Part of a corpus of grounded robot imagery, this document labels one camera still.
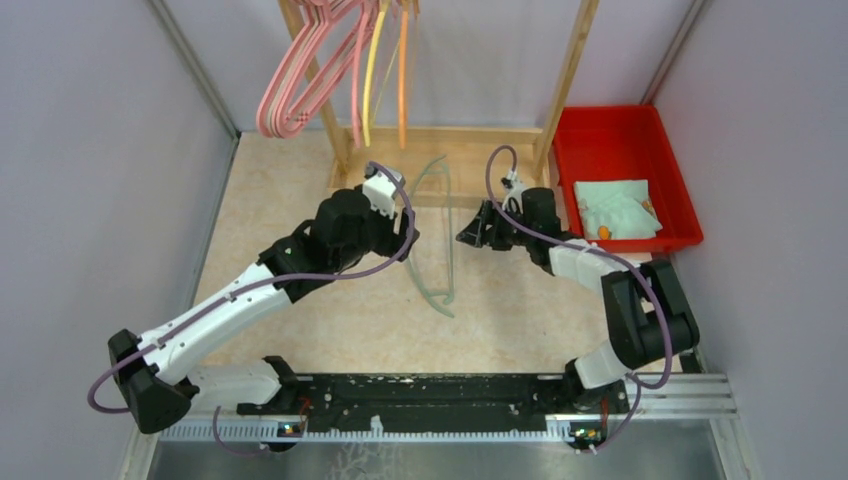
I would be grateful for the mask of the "thin pink wire hanger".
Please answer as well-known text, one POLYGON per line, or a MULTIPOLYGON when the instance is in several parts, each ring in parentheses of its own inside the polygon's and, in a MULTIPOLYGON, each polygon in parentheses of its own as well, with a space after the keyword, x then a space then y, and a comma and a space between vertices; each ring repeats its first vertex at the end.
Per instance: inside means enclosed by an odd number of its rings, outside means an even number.
POLYGON ((362 51, 369 42, 369 29, 374 15, 374 10, 374 1, 362 1, 360 5, 360 15, 355 29, 350 89, 352 139, 355 148, 360 148, 362 144, 362 120, 360 113, 361 58, 362 51))

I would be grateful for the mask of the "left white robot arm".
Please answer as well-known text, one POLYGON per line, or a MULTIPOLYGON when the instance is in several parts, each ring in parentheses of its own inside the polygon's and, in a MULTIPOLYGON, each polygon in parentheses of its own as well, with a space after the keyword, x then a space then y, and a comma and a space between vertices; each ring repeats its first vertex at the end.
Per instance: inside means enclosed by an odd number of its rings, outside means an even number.
POLYGON ((277 414, 292 411, 300 388, 283 360, 266 357, 219 370, 202 369, 201 361, 318 289, 405 260, 418 237, 404 188, 372 178, 336 191, 314 218, 276 240, 213 296, 144 333, 113 334, 107 342, 110 368, 90 387, 90 407, 129 414, 142 434, 159 433, 204 407, 251 404, 277 414))

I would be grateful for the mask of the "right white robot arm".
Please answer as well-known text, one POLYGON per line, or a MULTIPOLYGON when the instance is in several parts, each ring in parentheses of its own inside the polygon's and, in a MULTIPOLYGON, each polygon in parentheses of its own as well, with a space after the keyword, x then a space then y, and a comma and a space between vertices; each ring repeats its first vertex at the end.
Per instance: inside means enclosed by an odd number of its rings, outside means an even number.
POLYGON ((573 280, 602 298, 607 340, 565 367, 563 398, 576 412, 588 412, 599 403, 602 387, 700 341, 671 263, 635 265, 563 229, 549 188, 529 188, 503 202, 483 201, 456 239, 495 251, 523 247, 546 273, 573 280))

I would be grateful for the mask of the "wooden hanger rack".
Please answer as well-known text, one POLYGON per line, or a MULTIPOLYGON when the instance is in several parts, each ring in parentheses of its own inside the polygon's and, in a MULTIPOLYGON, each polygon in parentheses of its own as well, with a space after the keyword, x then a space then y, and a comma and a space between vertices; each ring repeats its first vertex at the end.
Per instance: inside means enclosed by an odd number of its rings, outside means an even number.
MULTIPOLYGON (((432 159, 447 156, 453 204, 475 206, 484 195, 485 162, 492 150, 508 144, 518 151, 518 170, 532 187, 550 184, 548 154, 584 51, 598 2, 580 3, 565 58, 542 128, 483 126, 413 126, 409 122, 415 93, 417 33, 420 13, 410 27, 407 86, 407 145, 397 134, 397 66, 384 90, 370 147, 355 148, 351 121, 351 64, 362 1, 282 1, 279 6, 292 44, 279 64, 257 109, 256 125, 266 137, 292 138, 319 116, 333 150, 328 188, 351 188, 369 160, 387 160, 407 177, 417 176, 432 159)), ((362 51, 360 87, 370 43, 362 51)))

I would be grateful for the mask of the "small orange object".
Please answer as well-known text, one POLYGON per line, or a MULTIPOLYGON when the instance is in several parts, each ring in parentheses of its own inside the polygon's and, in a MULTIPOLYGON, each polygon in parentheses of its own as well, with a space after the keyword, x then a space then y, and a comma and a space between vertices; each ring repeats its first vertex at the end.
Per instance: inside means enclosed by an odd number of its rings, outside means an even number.
POLYGON ((598 231, 598 237, 602 240, 609 240, 612 238, 612 232, 606 226, 601 226, 598 231))

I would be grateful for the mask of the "pale green cloth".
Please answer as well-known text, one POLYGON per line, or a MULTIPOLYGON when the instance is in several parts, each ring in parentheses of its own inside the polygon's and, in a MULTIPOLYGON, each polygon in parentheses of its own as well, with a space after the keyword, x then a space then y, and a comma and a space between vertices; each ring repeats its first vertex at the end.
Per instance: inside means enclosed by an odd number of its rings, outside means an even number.
POLYGON ((649 195, 649 181, 578 181, 573 187, 583 235, 602 240, 598 229, 612 232, 609 240, 652 239, 664 228, 649 195))

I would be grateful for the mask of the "red plastic bin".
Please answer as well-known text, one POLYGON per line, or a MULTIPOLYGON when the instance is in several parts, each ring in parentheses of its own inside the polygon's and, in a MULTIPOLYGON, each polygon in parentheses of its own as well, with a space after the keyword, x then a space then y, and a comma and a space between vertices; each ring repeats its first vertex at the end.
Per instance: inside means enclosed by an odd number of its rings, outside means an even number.
POLYGON ((571 230, 584 234, 577 182, 645 180, 663 228, 651 239, 601 240, 620 254, 672 254, 704 234, 661 117, 650 105, 567 107, 552 142, 571 230))

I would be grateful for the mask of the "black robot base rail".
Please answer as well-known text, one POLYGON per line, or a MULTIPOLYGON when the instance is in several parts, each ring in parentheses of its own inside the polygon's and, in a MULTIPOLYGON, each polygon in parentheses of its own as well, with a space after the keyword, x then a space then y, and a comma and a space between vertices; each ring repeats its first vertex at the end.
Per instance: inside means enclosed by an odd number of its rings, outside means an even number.
POLYGON ((566 397, 558 374, 342 375, 302 378, 287 408, 185 417, 163 441, 228 445, 295 443, 555 443, 598 445, 622 421, 725 420, 738 416, 725 376, 673 374, 663 387, 629 380, 588 407, 566 397))

